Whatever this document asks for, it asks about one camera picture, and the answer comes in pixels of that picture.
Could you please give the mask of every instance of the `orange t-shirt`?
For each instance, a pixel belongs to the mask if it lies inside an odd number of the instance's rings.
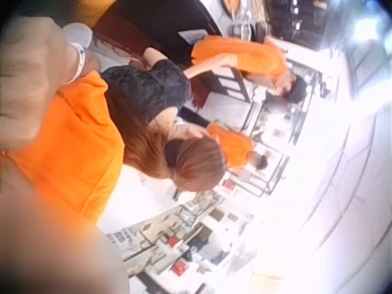
[[[27,148],[9,153],[40,196],[94,223],[115,188],[124,156],[106,90],[95,71],[63,86],[49,105],[38,137]]]
[[[197,42],[192,62],[198,64],[221,53],[237,54],[236,68],[252,74],[276,77],[287,71],[284,52],[272,42],[261,44],[219,36],[207,36]]]
[[[207,131],[218,137],[228,167],[239,168],[247,164],[247,154],[253,150],[250,138],[232,130],[226,130],[217,124],[209,124]]]

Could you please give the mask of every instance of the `short black hair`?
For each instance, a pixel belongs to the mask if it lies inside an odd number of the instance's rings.
[[[303,77],[296,75],[296,79],[292,84],[291,90],[282,96],[287,100],[288,103],[298,104],[305,99],[306,88],[307,83],[305,82]]]
[[[265,155],[262,155],[262,159],[258,166],[256,166],[256,170],[264,170],[268,166],[268,159]]]

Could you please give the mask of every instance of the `black top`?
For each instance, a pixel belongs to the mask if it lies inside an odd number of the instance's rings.
[[[111,67],[101,77],[109,87],[115,84],[147,122],[168,107],[181,109],[192,96],[190,81],[168,59],[158,61],[149,71],[132,66]]]

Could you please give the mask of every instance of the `brown hair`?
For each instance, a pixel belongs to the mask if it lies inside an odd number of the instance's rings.
[[[153,178],[171,178],[178,187],[192,192],[210,190],[222,179],[225,157],[213,139],[169,141],[168,131],[148,127],[140,111],[115,85],[109,84],[105,96],[110,118],[124,140],[124,164]]]

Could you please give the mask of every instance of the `white wristband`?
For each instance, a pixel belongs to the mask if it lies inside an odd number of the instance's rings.
[[[78,65],[78,69],[75,73],[75,75],[73,76],[73,78],[71,78],[66,84],[69,84],[73,81],[75,81],[81,74],[81,71],[83,70],[84,66],[85,66],[85,61],[86,61],[86,52],[85,49],[80,46],[78,43],[71,43],[72,46],[75,47],[75,49],[78,51],[78,55],[79,55],[79,65]]]

